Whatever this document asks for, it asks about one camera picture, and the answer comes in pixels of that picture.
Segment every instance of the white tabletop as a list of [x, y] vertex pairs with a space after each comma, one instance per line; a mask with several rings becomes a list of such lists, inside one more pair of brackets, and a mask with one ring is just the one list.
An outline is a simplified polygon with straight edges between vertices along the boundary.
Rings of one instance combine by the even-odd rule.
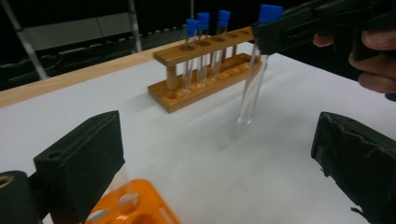
[[1, 108], [0, 172], [31, 175], [39, 152], [85, 119], [119, 110], [129, 177], [149, 180], [183, 223], [366, 223], [311, 159], [312, 140], [321, 111], [396, 139], [395, 103], [275, 54], [253, 121], [239, 127], [243, 82], [168, 114], [147, 92], [163, 79], [152, 61]]

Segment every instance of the test tube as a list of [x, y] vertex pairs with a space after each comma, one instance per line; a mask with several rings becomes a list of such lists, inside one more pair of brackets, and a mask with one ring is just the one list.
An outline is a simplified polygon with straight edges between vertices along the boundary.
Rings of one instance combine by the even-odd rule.
[[[258, 24], [265, 24], [280, 18], [283, 7], [261, 5]], [[258, 48], [258, 38], [254, 40], [253, 52], [250, 58], [249, 69], [247, 70], [247, 80], [245, 84], [244, 94], [242, 97], [242, 105], [239, 112], [238, 122], [249, 124], [251, 122], [254, 108], [256, 107], [257, 98], [262, 85], [262, 78], [267, 68], [268, 55], [261, 55]], [[253, 72], [254, 63], [257, 60], [262, 61], [262, 66], [257, 74]]]
[[[220, 10], [219, 11], [219, 23], [218, 23], [218, 30], [216, 36], [213, 37], [214, 41], [223, 42], [225, 41], [224, 37], [227, 33], [227, 26], [228, 21], [230, 20], [231, 12], [227, 10]], [[212, 56], [212, 77], [213, 81], [218, 80], [219, 70], [221, 66], [221, 58], [222, 58], [223, 50], [217, 50], [213, 52]]]
[[[198, 21], [193, 19], [186, 19], [186, 24], [187, 24], [187, 38], [182, 49], [185, 51], [191, 51], [195, 49], [194, 44], [195, 44], [195, 36], [198, 29]], [[188, 94], [191, 92], [192, 66], [193, 66], [193, 59], [184, 62], [184, 73], [182, 76], [182, 87], [181, 87], [181, 91], [184, 94]]]
[[[208, 28], [209, 28], [209, 17], [210, 14], [207, 12], [201, 12], [197, 14], [199, 29], [198, 29], [198, 42], [197, 44], [202, 47], [209, 46], [210, 43], [205, 41], [205, 38], [208, 36]], [[197, 87], [204, 88], [206, 87], [206, 74], [207, 74], [207, 54], [202, 55], [198, 58], [198, 69], [197, 69]]]

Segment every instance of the hand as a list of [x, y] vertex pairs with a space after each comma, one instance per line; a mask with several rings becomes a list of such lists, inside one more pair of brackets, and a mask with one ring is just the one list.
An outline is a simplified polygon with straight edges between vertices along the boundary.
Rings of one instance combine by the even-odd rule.
[[[361, 40], [370, 49], [396, 49], [396, 29], [365, 31]], [[329, 46], [332, 42], [333, 36], [314, 36], [314, 44], [318, 47]], [[374, 58], [355, 62], [351, 53], [349, 63], [364, 71], [359, 77], [363, 87], [382, 93], [396, 92], [396, 57], [381, 53]]]

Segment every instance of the metal pole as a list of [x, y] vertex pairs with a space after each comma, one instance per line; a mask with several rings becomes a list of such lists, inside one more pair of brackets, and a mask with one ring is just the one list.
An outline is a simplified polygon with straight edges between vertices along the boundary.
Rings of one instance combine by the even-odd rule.
[[11, 9], [7, 0], [1, 0], [1, 4], [3, 5], [4, 10], [6, 11], [8, 18], [11, 20], [12, 26], [14, 26], [15, 33], [17, 33], [18, 38], [22, 42], [24, 49], [26, 50], [27, 55], [30, 58], [35, 70], [38, 73], [40, 79], [48, 78], [46, 71], [44, 70], [41, 62], [38, 60], [37, 55], [35, 54], [35, 50], [33, 49], [32, 45], [27, 40], [26, 34], [23, 31], [23, 28], [18, 23], [17, 17], [15, 16], [14, 12]]
[[131, 20], [131, 29], [132, 29], [132, 34], [134, 35], [134, 43], [137, 52], [140, 52], [142, 51], [142, 44], [140, 42], [139, 26], [137, 24], [136, 11], [134, 9], [134, 0], [128, 0], [128, 5], [129, 5], [128, 14]]
[[194, 0], [190, 1], [190, 9], [191, 9], [191, 18], [194, 19]]

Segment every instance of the blue cap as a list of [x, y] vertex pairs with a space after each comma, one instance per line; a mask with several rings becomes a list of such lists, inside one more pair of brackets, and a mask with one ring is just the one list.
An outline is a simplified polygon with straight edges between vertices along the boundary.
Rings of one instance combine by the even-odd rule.
[[200, 12], [197, 14], [197, 16], [200, 29], [207, 30], [207, 28], [209, 28], [210, 14], [208, 12]]
[[219, 26], [226, 27], [228, 25], [228, 21], [231, 17], [231, 11], [220, 10], [219, 11]]
[[272, 5], [260, 5], [259, 24], [276, 21], [282, 16], [283, 7]]
[[187, 24], [187, 36], [195, 37], [195, 34], [198, 29], [198, 21], [193, 19], [186, 19], [186, 24]]

